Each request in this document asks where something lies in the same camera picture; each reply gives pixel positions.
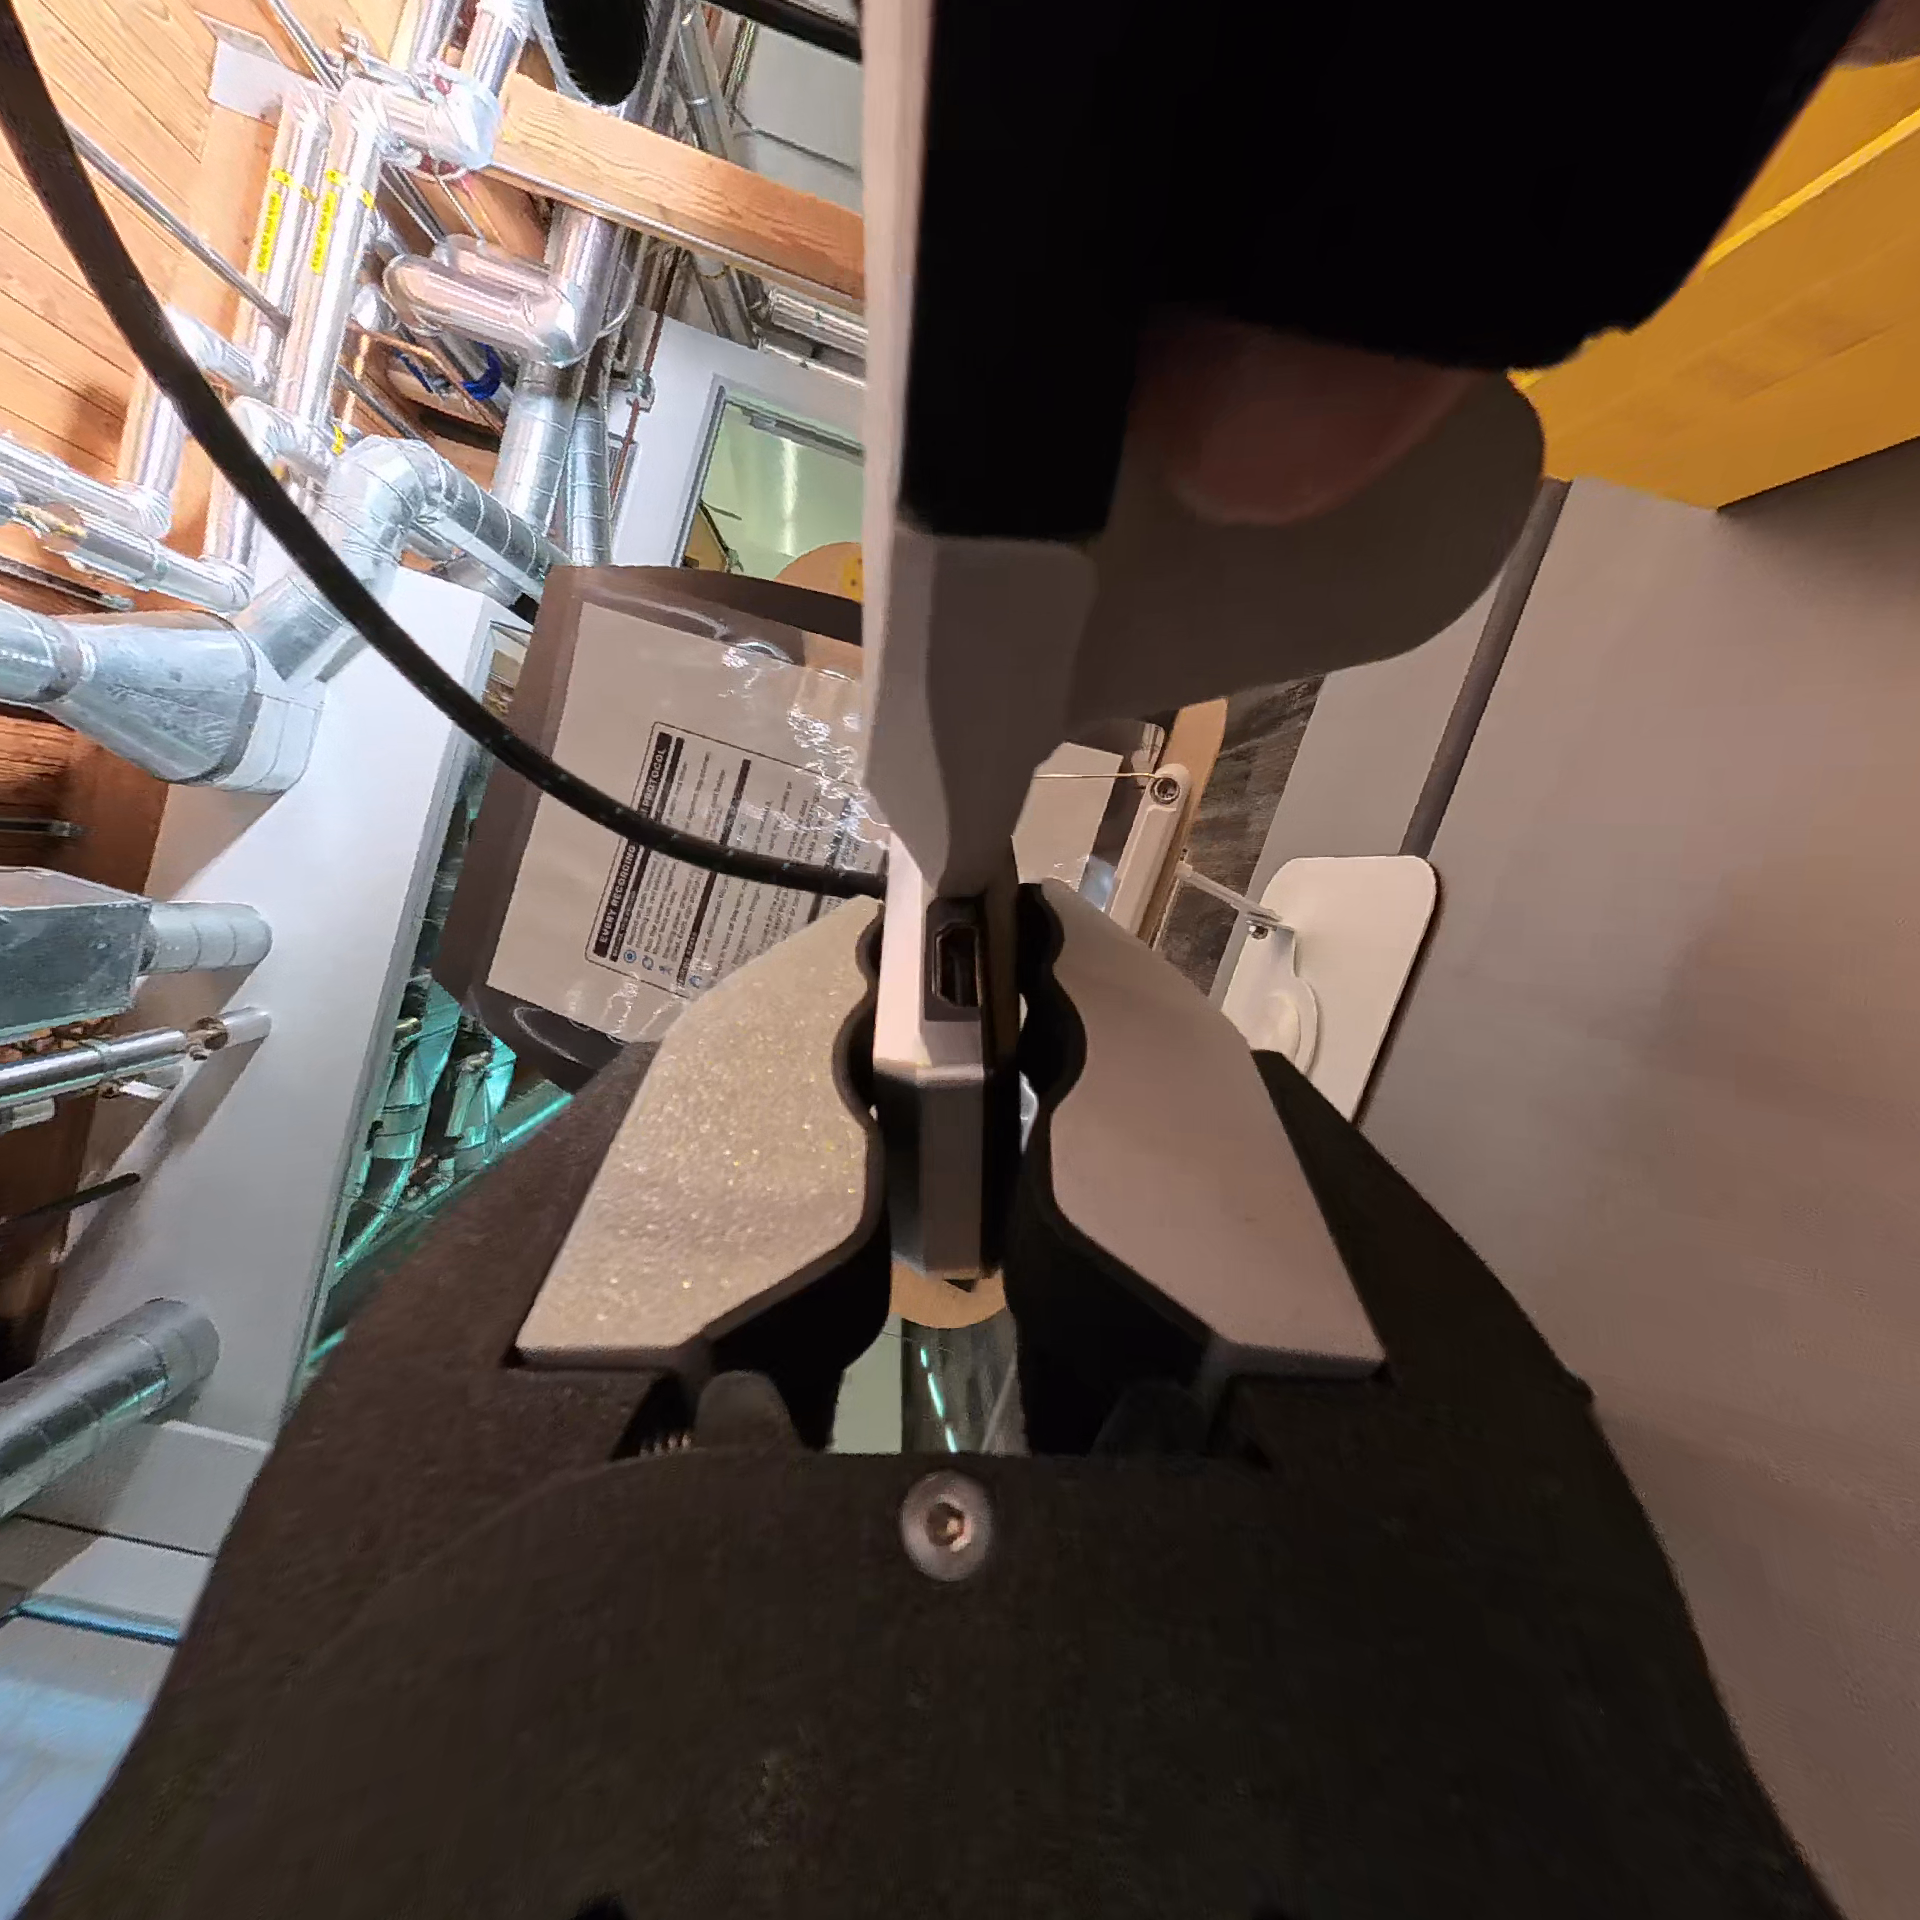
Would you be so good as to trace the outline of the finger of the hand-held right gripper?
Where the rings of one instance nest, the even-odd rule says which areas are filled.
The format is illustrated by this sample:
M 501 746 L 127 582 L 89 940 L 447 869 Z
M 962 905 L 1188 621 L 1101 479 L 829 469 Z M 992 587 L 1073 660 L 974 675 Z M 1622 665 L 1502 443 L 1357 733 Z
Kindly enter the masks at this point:
M 1073 724 L 1326 677 L 1428 643 L 1497 579 L 1543 483 L 1544 434 L 1504 374 L 1393 466 L 1288 525 L 1197 519 L 1127 449 L 1089 547 Z
M 1553 367 L 1665 303 L 1878 10 L 864 5 L 869 778 L 928 884 L 1010 865 L 1081 726 L 1156 319 Z

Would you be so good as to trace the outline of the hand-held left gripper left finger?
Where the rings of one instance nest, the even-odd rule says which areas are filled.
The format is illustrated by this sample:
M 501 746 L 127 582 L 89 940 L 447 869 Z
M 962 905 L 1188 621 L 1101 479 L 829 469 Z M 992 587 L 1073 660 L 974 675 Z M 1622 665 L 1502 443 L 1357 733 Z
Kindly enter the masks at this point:
M 686 1007 L 544 1282 L 518 1363 L 640 1369 L 696 1401 L 762 1375 L 824 1450 L 888 1313 L 872 1117 L 879 902 L 841 902 Z

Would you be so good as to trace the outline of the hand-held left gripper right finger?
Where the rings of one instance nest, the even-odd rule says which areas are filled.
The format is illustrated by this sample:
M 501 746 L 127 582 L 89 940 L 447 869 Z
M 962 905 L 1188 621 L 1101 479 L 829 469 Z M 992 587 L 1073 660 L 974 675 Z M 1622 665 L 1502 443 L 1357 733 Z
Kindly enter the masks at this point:
M 1385 1348 L 1241 1033 L 1086 898 L 1022 889 L 1007 1222 L 1024 1439 L 1086 1454 L 1137 1389 L 1207 1425 L 1244 1379 L 1360 1382 Z

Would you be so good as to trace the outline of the black USB-C adapter dongle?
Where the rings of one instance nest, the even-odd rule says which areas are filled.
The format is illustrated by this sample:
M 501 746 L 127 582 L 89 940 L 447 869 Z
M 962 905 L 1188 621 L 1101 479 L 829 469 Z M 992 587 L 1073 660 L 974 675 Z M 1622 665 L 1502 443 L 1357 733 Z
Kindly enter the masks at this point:
M 455 730 L 537 793 L 647 853 L 793 894 L 887 901 L 871 1079 L 893 1247 L 954 1278 L 997 1263 L 1020 1113 L 992 1060 L 984 905 L 937 901 L 910 877 L 904 851 L 890 853 L 884 870 L 842 870 L 702 839 L 614 801 L 518 737 L 397 625 L 252 451 L 97 203 L 13 5 L 5 5 L 5 135 L 89 290 L 214 470 L 335 619 Z

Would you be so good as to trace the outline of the yellow plastic bin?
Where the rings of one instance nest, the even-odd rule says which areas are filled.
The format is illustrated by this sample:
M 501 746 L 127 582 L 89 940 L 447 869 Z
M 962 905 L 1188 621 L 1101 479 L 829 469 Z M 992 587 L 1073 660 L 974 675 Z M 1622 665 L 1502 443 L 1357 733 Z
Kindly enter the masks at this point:
M 1918 61 L 1838 69 L 1645 324 L 1514 374 L 1548 474 L 1717 510 L 1918 434 Z

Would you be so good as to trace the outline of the black table strip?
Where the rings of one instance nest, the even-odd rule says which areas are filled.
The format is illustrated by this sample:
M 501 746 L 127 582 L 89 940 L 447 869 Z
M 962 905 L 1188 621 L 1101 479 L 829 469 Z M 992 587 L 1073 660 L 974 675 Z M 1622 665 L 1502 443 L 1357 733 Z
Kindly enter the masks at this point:
M 1570 483 L 1544 478 L 1527 514 L 1520 540 L 1498 573 L 1492 605 L 1456 690 L 1447 724 L 1437 738 L 1421 790 L 1409 809 L 1399 851 L 1428 857 L 1465 771 L 1481 717 L 1497 690 L 1504 660 L 1538 581 L 1552 533 L 1562 514 Z

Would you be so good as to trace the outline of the instruction sheet on stand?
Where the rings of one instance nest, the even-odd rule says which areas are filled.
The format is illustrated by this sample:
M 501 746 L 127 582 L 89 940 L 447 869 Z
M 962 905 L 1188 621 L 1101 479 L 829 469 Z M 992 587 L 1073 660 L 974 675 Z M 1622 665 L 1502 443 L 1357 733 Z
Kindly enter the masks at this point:
M 810 634 L 841 639 L 841 628 L 857 639 L 857 607 L 864 571 L 857 542 L 828 542 L 785 562 L 775 581 L 810 591 L 817 607 L 801 621 Z M 1178 891 L 1177 867 L 1188 853 L 1200 803 L 1215 767 L 1228 730 L 1225 699 L 1188 705 L 1172 721 L 1151 724 L 1162 732 L 1148 751 L 1145 772 L 1136 767 L 1140 724 L 1095 726 L 1101 740 L 1119 738 L 1119 771 L 1103 778 L 1105 747 L 1063 743 L 1037 767 L 1020 825 L 1014 865 L 1020 882 L 1055 877 L 1100 909 L 1119 909 L 1119 919 L 1148 943 L 1159 943 Z M 1087 809 L 1100 803 L 1087 827 Z M 1073 869 L 1065 857 L 1087 841 L 1087 857 Z M 969 1285 L 928 1278 L 896 1259 L 890 1313 L 904 1327 L 974 1327 L 1004 1310 L 998 1273 Z

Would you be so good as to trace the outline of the white stand base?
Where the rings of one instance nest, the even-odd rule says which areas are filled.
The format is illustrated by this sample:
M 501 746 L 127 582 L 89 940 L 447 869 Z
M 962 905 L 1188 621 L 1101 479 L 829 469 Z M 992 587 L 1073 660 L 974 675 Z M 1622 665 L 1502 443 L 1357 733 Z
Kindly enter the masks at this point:
M 1248 898 L 1177 853 L 1192 793 L 1182 762 L 1065 743 L 1028 789 L 1020 873 L 1070 884 L 1142 943 L 1159 942 L 1148 907 L 1161 881 L 1228 905 L 1245 940 L 1225 1017 L 1356 1119 L 1432 922 L 1432 867 L 1420 855 L 1304 855 Z

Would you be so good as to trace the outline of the instruction sheet in clear sleeve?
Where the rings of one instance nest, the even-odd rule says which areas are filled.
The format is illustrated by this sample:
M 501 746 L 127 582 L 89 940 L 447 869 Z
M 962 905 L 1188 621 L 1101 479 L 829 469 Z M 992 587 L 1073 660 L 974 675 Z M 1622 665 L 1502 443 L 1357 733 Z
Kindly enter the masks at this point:
M 582 597 L 553 759 L 661 825 L 809 869 L 874 873 L 862 653 L 833 631 L 677 582 Z M 650 1043 L 839 898 L 665 857 L 540 798 L 484 985 L 610 1043 Z

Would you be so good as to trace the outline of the wooden ceiling beam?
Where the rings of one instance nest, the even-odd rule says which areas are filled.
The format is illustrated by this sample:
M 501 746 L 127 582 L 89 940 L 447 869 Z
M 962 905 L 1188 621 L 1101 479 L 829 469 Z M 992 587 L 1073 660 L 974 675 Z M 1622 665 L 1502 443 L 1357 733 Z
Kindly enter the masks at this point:
M 582 209 L 849 316 L 865 307 L 849 209 L 575 102 L 527 76 L 501 97 L 494 179 Z

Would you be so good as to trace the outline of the black floor lamp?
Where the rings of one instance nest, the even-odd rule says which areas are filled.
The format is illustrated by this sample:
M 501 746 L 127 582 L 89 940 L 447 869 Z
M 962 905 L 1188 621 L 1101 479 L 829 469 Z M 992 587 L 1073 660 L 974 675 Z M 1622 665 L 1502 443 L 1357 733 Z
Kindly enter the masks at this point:
M 714 2 L 740 20 L 773 30 L 832 57 L 862 60 L 857 17 L 810 2 Z M 549 41 L 557 81 L 591 106 L 623 106 L 673 31 L 680 5 L 650 2 L 540 2 L 534 11 Z

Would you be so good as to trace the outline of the silver ceiling duct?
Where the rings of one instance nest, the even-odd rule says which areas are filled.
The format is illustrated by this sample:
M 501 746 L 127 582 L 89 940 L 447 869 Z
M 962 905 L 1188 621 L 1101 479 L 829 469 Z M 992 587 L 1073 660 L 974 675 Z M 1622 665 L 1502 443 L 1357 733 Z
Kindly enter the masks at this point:
M 549 36 L 540 5 L 473 5 L 447 61 L 462 11 L 406 5 L 396 60 L 353 50 L 337 92 L 290 81 L 234 334 L 173 307 L 158 316 L 302 514 L 305 550 L 324 545 L 366 595 L 383 595 L 416 555 L 452 564 L 503 607 L 533 607 L 567 558 L 545 533 L 559 499 L 574 558 L 608 550 L 606 405 L 598 393 L 574 399 L 561 378 L 585 373 L 588 351 L 623 319 L 608 303 L 623 244 L 613 225 L 561 209 L 544 262 L 458 234 L 429 257 L 393 247 L 380 179 L 396 167 L 462 177 L 489 161 L 521 47 Z M 397 329 L 400 347 L 462 329 L 473 350 L 518 362 L 501 443 L 508 495 L 418 439 L 344 429 L 328 390 L 353 324 L 377 345 Z M 309 764 L 324 682 L 360 636 L 296 561 L 262 579 L 273 522 L 221 470 L 198 555 L 170 547 L 185 446 L 188 422 L 145 378 L 109 483 L 5 436 L 7 524 L 25 524 L 94 581 L 176 604 L 164 614 L 5 605 L 5 702 L 49 713 L 164 781 L 280 793 Z

